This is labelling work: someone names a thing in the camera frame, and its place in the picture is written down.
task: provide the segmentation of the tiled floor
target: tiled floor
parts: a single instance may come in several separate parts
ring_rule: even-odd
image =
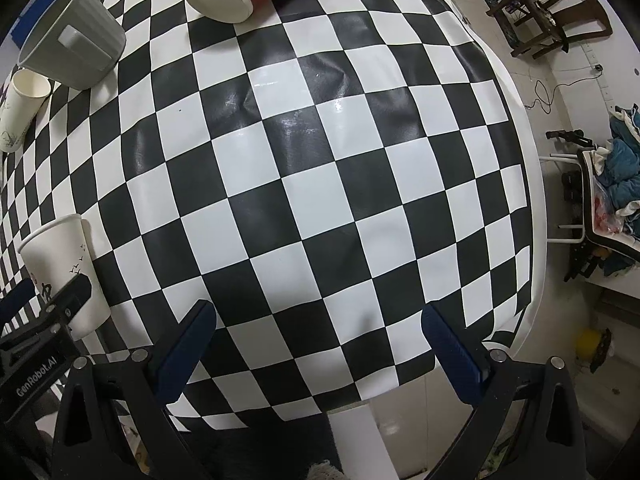
[[[546,61],[511,57],[511,49],[496,21],[485,14],[487,6],[484,0],[453,1],[475,32],[505,64],[524,104],[534,101],[537,79],[547,89],[555,86]],[[571,126],[561,97],[556,96],[549,115],[539,105],[528,110],[528,115],[539,154],[558,152],[561,148],[547,140],[545,132]],[[548,232],[554,235],[553,225],[566,219],[568,211],[562,202],[558,168],[546,164],[543,177]],[[574,360],[575,335],[587,325],[589,306],[597,299],[599,289],[582,282],[562,281],[567,251],[566,246],[548,247],[542,303],[528,338],[518,354],[513,356],[518,360],[544,362],[551,355],[559,355],[568,363]],[[440,368],[373,399],[370,405],[400,478],[436,465],[470,413],[470,408],[459,402]]]

